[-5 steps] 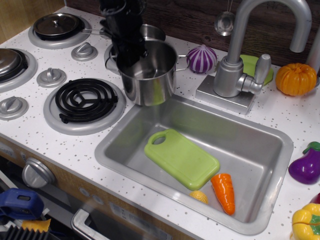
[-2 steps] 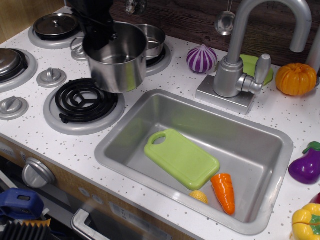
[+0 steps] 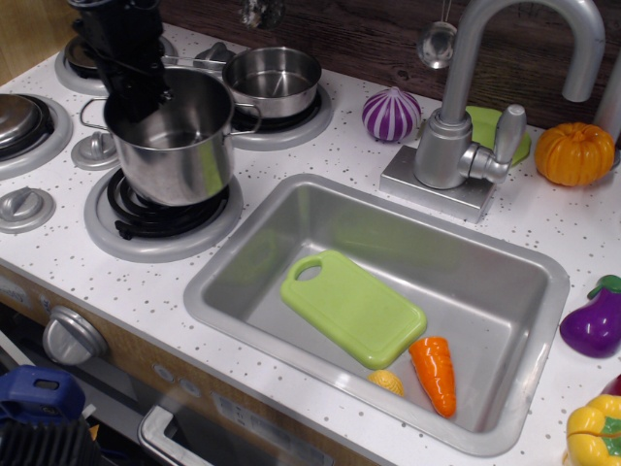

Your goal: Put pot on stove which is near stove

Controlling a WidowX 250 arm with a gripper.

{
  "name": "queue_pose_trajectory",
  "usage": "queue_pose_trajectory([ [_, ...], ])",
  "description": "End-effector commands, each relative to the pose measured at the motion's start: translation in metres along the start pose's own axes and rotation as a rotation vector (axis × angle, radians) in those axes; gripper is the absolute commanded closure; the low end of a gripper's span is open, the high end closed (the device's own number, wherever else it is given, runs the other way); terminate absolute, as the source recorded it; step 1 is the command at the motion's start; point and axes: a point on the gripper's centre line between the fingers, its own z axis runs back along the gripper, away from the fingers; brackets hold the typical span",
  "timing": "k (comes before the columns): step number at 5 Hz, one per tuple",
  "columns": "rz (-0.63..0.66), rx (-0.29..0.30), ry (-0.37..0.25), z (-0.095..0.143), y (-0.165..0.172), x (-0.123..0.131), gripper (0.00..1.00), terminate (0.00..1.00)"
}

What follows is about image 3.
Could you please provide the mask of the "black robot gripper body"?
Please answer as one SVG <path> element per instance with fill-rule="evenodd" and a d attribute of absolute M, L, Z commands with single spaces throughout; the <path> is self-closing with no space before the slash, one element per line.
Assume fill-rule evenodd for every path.
<path fill-rule="evenodd" d="M 74 29 L 94 53 L 111 95 L 127 100 L 168 100 L 157 1 L 71 1 Z"/>

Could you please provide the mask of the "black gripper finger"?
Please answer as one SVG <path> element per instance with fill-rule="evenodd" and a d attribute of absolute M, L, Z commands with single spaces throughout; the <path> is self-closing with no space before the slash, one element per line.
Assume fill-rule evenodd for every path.
<path fill-rule="evenodd" d="M 132 89 L 113 92 L 104 107 L 104 120 L 110 129 L 122 124 L 140 123 L 173 99 L 169 90 L 163 93 Z"/>

